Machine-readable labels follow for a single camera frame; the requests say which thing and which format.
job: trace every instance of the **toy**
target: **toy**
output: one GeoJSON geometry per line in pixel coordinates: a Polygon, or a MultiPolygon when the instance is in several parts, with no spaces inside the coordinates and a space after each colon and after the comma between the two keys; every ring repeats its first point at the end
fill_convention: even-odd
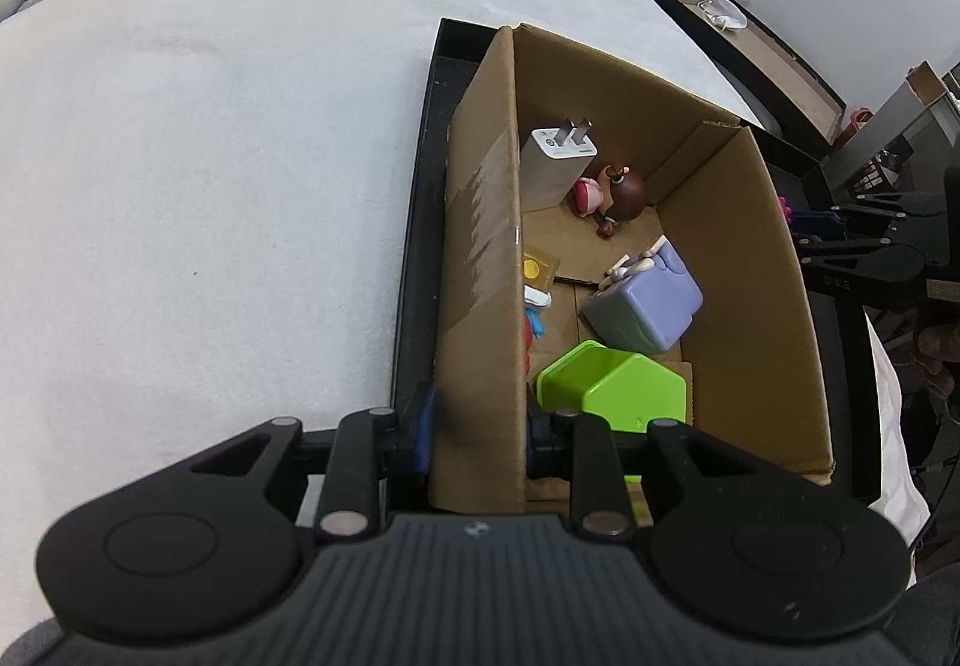
{"type": "Polygon", "coordinates": [[[520,267],[523,269],[523,284],[528,287],[539,289],[540,292],[550,292],[559,266],[560,260],[552,254],[537,249],[536,246],[523,246],[520,267]]]}
{"type": "Polygon", "coordinates": [[[607,345],[645,355],[673,346],[704,302],[680,255],[660,236],[637,258],[620,258],[582,313],[607,345]]]}
{"type": "Polygon", "coordinates": [[[600,215],[597,235],[605,239],[613,237],[616,225],[635,220],[648,205],[643,179],[623,163],[608,164],[596,180],[577,179],[573,202],[581,217],[600,215]]]}
{"type": "MultiPolygon", "coordinates": [[[[658,417],[686,420],[686,383],[658,362],[587,340],[536,377],[536,400],[546,412],[589,412],[613,431],[643,433],[658,417]]],[[[627,477],[636,482],[640,477],[627,477]]]]}
{"type": "Polygon", "coordinates": [[[776,196],[776,202],[781,204],[781,211],[784,212],[784,219],[787,224],[790,224],[791,217],[793,217],[793,209],[790,207],[790,204],[786,202],[784,196],[776,196]]]}
{"type": "Polygon", "coordinates": [[[534,342],[534,328],[527,313],[524,313],[523,320],[523,370],[530,373],[530,346],[534,342]]]}
{"type": "Polygon", "coordinates": [[[539,313],[545,308],[550,308],[551,303],[553,303],[553,299],[549,292],[541,292],[529,284],[523,285],[523,311],[530,322],[534,338],[541,338],[546,334],[546,327],[539,318],[539,313]]]}

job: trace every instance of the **black cable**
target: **black cable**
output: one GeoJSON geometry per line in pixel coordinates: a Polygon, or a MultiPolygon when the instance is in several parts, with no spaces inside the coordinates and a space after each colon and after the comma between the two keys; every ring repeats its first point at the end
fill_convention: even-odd
{"type": "Polygon", "coordinates": [[[944,483],[944,487],[940,491],[940,495],[937,496],[937,503],[935,503],[933,505],[933,508],[930,509],[930,516],[926,518],[926,522],[923,523],[923,527],[920,528],[920,532],[917,533],[913,541],[910,542],[911,553],[913,553],[913,551],[917,549],[918,545],[920,544],[920,541],[923,541],[923,537],[928,534],[930,527],[932,527],[933,521],[937,516],[937,511],[940,508],[940,504],[944,503],[944,497],[947,496],[947,491],[949,490],[950,483],[953,482],[953,475],[957,471],[957,466],[960,465],[960,463],[956,462],[958,458],[954,458],[954,464],[952,465],[952,468],[950,468],[950,473],[947,475],[947,482],[944,483]]]}
{"type": "Polygon", "coordinates": [[[929,474],[932,471],[946,471],[949,466],[960,463],[960,455],[954,455],[952,458],[941,460],[939,463],[927,463],[926,465],[911,465],[910,474],[929,474]]]}

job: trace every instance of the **purple toy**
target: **purple toy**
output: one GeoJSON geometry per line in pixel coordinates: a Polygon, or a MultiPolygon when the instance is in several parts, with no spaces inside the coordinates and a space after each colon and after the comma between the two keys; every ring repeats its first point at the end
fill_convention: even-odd
{"type": "Polygon", "coordinates": [[[659,355],[677,343],[704,303],[703,294],[666,236],[642,255],[607,271],[583,315],[611,348],[659,355]]]}

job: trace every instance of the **cardboard flap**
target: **cardboard flap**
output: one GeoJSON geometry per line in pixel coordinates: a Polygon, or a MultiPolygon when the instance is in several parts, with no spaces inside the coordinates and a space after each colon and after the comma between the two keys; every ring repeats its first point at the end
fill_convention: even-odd
{"type": "Polygon", "coordinates": [[[672,193],[739,131],[739,127],[729,124],[703,122],[647,179],[650,202],[659,203],[672,193]]]}
{"type": "Polygon", "coordinates": [[[514,37],[520,132],[588,118],[598,155],[587,175],[619,160],[647,178],[704,121],[740,121],[648,70],[559,35],[520,25],[514,37]]]}
{"type": "Polygon", "coordinates": [[[493,39],[450,122],[430,500],[523,511],[526,413],[520,147],[510,29],[493,39]]]}
{"type": "Polygon", "coordinates": [[[696,371],[697,427],[791,470],[829,472],[813,319],[750,131],[741,130],[658,212],[704,294],[683,336],[683,357],[696,371]]]}

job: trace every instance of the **person's hand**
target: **person's hand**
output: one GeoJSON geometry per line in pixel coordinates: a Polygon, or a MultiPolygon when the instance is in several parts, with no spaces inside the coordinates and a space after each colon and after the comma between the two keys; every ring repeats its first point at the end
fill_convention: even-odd
{"type": "Polygon", "coordinates": [[[949,398],[956,383],[944,363],[960,362],[960,322],[923,328],[917,334],[914,355],[926,388],[939,398],[949,398]]]}

